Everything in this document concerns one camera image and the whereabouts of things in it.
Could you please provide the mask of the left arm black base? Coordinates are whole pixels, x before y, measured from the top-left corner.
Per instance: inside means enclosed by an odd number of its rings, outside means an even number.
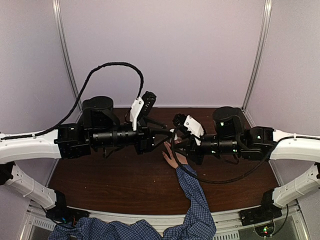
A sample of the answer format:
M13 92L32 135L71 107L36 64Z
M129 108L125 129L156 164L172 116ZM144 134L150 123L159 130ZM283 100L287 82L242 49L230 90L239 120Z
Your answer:
M88 218L90 213L85 210L79 210L75 208L69 208L66 209L49 209L45 212L46 217L59 222L59 223L76 223L81 218Z

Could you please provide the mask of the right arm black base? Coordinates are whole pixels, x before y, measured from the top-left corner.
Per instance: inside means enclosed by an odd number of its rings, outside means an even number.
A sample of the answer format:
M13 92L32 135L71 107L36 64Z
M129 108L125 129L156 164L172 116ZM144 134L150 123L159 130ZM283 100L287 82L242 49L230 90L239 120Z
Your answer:
M241 210L239 212L242 226L255 225L282 216L282 210L278 207L255 207L250 209Z

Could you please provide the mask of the pink nail polish bottle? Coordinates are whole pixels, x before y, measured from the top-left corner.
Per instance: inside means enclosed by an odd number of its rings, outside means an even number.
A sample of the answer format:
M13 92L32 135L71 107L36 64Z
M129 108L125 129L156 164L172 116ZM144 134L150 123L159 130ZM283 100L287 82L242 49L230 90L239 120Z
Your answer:
M183 143L184 141L185 141L184 139L182 139L181 137L178 137L178 138L174 141L174 144L175 144L175 145L178 145L178 144Z

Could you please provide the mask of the mannequin hand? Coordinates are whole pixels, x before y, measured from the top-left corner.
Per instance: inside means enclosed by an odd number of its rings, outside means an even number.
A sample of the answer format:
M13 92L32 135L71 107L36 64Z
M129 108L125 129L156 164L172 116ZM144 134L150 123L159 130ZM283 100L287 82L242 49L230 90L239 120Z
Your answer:
M162 156L164 158L164 160L174 169L177 169L178 168L178 164L174 158L174 155L173 155L173 152L171 150L171 144L168 143L168 142L164 142L164 147L166 149L166 151L162 151ZM182 165L188 165L188 160L187 158L180 154L180 153L177 153L176 154L176 157L178 159L178 161L182 164Z

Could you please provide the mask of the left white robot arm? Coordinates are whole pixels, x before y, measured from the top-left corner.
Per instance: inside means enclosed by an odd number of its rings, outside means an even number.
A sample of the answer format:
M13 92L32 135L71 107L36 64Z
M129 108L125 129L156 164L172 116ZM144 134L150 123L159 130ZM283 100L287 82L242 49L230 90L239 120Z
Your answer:
M146 98L138 97L133 105L133 115L127 123L121 123L114 114L114 102L107 96L96 96L82 104L82 114L77 123L62 124L49 132L0 135L0 183L25 198L37 202L45 210L51 210L61 222L72 218L65 197L47 188L25 174L16 164L29 159L77 159L92 151L106 148L134 146L138 154L157 148L163 140L155 141L157 135L168 138L172 133L167 125L148 114L156 97L147 92Z

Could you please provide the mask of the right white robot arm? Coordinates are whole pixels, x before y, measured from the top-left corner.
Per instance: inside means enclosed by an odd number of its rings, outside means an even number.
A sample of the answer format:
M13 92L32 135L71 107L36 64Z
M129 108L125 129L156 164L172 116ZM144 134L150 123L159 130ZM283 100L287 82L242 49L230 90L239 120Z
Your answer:
M260 164L269 160L299 160L312 162L300 176L263 194L261 206L256 210L259 220L268 220L276 208L281 209L291 201L320 187L320 138L319 136L284 132L272 127L245 127L245 116L237 107L224 106L212 114L214 134L207 134L204 127L192 116L176 114L173 124L186 137L180 144L187 156L196 164L205 155L232 155Z

